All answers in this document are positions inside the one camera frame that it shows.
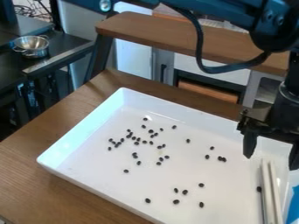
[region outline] bean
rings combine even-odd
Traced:
[[[257,191],[258,193],[261,193],[261,187],[260,187],[260,186],[256,187],[256,191]]]
[[[175,205],[179,204],[179,200],[178,199],[173,200],[173,204]]]

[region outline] stainless steel bowl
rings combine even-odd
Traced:
[[[28,59],[44,58],[49,53],[47,36],[25,36],[13,41],[13,51],[22,53]]]

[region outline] black cable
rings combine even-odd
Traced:
[[[171,5],[168,5],[168,6],[171,7],[173,10],[177,11],[178,13],[182,14],[184,17],[188,18],[195,26],[197,34],[198,34],[198,43],[197,43],[197,47],[196,47],[196,60],[198,62],[199,68],[207,74],[228,73],[228,72],[232,72],[232,71],[236,71],[236,70],[240,70],[240,69],[244,69],[244,68],[255,67],[255,66],[258,66],[261,63],[265,62],[265,60],[271,55],[271,52],[263,52],[259,56],[255,57],[254,59],[251,59],[251,60],[245,61],[245,62],[234,63],[234,64],[230,64],[230,65],[225,65],[225,66],[215,66],[215,67],[205,66],[202,61],[204,33],[201,29],[201,25],[200,25],[198,19],[196,18],[196,16],[194,16],[193,13],[191,13],[188,10],[179,9],[179,8],[171,6]]]

